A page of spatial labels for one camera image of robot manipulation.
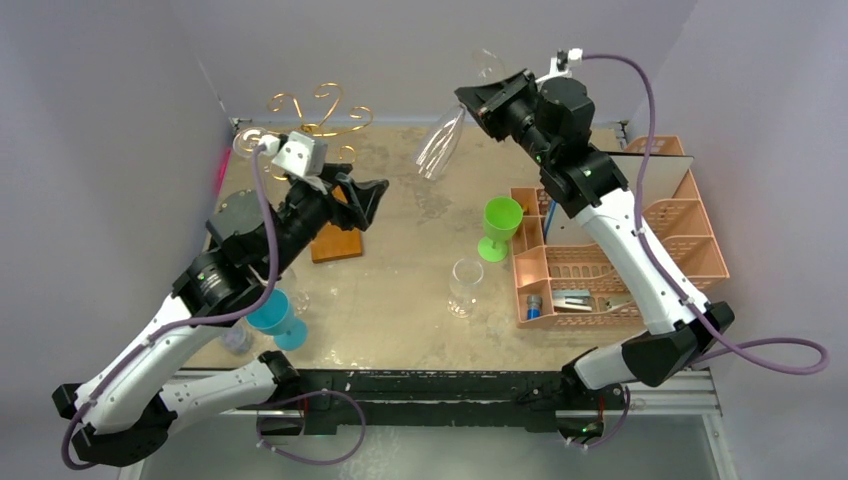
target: table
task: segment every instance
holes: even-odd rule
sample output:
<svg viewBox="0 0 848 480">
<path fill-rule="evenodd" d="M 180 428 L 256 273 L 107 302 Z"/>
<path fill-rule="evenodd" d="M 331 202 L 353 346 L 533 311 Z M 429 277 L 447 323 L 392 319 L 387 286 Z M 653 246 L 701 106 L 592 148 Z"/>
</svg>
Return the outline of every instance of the table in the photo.
<svg viewBox="0 0 848 480">
<path fill-rule="evenodd" d="M 477 258 L 486 201 L 510 187 L 538 185 L 538 169 L 512 141 L 496 143 L 466 127 L 445 175 L 420 178 L 411 161 L 426 128 L 367 127 L 334 137 L 328 161 L 349 144 L 358 158 L 357 180 L 391 182 L 374 224 L 363 233 L 360 258 L 314 265 L 309 252 L 293 268 L 311 298 L 302 319 L 303 347 L 287 353 L 303 368 L 446 370 L 555 370 L 587 349 L 637 333 L 634 328 L 520 330 L 509 260 L 484 265 L 477 311 L 468 319 L 448 313 L 453 264 Z M 599 148 L 620 150 L 612 130 L 593 136 Z M 277 205 L 284 182 L 267 182 Z M 233 157 L 221 198 L 252 186 L 249 161 Z M 254 332 L 250 352 L 236 356 L 210 342 L 187 363 L 195 368 L 235 368 L 276 349 Z"/>
</svg>

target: glass base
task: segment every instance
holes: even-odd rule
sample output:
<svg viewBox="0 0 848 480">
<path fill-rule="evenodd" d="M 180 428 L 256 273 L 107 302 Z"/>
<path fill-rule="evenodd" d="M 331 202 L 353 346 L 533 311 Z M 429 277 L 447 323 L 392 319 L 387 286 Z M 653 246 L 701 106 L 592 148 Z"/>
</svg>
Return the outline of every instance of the glass base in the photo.
<svg viewBox="0 0 848 480">
<path fill-rule="evenodd" d="M 477 244 L 477 253 L 487 262 L 500 262 L 509 254 L 506 242 L 498 242 L 489 237 L 483 237 Z"/>
<path fill-rule="evenodd" d="M 306 327 L 306 324 L 299 318 L 295 318 L 292 320 L 291 327 L 286 333 L 274 335 L 274 343 L 280 347 L 280 350 L 290 352 L 300 348 L 306 342 L 308 335 L 309 329 Z"/>
<path fill-rule="evenodd" d="M 474 313 L 474 307 L 477 300 L 458 301 L 455 298 L 448 298 L 448 311 L 456 318 L 468 318 Z"/>
</svg>

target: wooden board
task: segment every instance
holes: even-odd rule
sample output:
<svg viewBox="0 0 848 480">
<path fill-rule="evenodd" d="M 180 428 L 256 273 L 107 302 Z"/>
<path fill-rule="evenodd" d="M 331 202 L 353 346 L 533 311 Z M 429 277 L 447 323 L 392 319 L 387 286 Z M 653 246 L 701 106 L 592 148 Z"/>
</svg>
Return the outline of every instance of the wooden board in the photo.
<svg viewBox="0 0 848 480">
<path fill-rule="evenodd" d="M 333 196 L 345 201 L 340 188 L 333 190 Z M 335 225 L 327 225 L 310 246 L 312 263 L 329 262 L 362 256 L 362 232 L 359 230 L 344 231 Z"/>
</svg>

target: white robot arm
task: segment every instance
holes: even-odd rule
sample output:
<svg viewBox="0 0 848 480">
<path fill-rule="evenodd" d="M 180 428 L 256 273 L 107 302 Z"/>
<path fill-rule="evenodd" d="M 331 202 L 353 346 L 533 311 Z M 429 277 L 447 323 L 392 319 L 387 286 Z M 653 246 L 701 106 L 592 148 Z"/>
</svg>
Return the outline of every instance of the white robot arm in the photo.
<svg viewBox="0 0 848 480">
<path fill-rule="evenodd" d="M 710 303 L 641 215 L 634 218 L 635 199 L 626 178 L 608 154 L 589 143 L 595 107 L 586 87 L 570 78 L 568 61 L 560 52 L 542 79 L 524 70 L 454 93 L 487 135 L 498 141 L 511 137 L 538 164 L 545 191 L 601 247 L 645 319 L 642 334 L 586 352 L 563 367 L 566 388 L 579 394 L 634 380 L 658 386 L 715 341 L 700 321 L 693 321 L 698 319 L 695 310 L 718 331 L 733 322 L 733 311 L 724 302 Z M 685 296 L 658 265 L 682 285 Z"/>
<path fill-rule="evenodd" d="M 59 414 L 71 421 L 63 445 L 70 468 L 130 465 L 198 420 L 297 393 L 298 372 L 279 351 L 210 378 L 168 383 L 198 349 L 267 299 L 275 281 L 263 287 L 262 279 L 276 280 L 324 225 L 367 230 L 388 188 L 386 180 L 354 182 L 349 164 L 325 164 L 326 143 L 300 132 L 266 135 L 260 145 L 253 154 L 259 193 L 244 190 L 224 200 L 227 208 L 207 222 L 210 248 L 115 360 L 88 382 L 53 393 Z M 276 212 L 261 190 L 256 164 L 263 150 L 292 184 Z M 336 188 L 344 200 L 329 193 Z M 89 463 L 73 462 L 69 444 Z"/>
</svg>

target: small bottle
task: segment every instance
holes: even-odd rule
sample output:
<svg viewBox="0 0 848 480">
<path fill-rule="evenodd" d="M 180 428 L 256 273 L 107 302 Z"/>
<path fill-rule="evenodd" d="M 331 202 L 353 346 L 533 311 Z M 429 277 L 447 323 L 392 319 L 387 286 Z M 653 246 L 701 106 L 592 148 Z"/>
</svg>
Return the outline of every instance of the small bottle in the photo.
<svg viewBox="0 0 848 480">
<path fill-rule="evenodd" d="M 527 295 L 527 320 L 542 315 L 542 297 L 539 295 Z"/>
</svg>

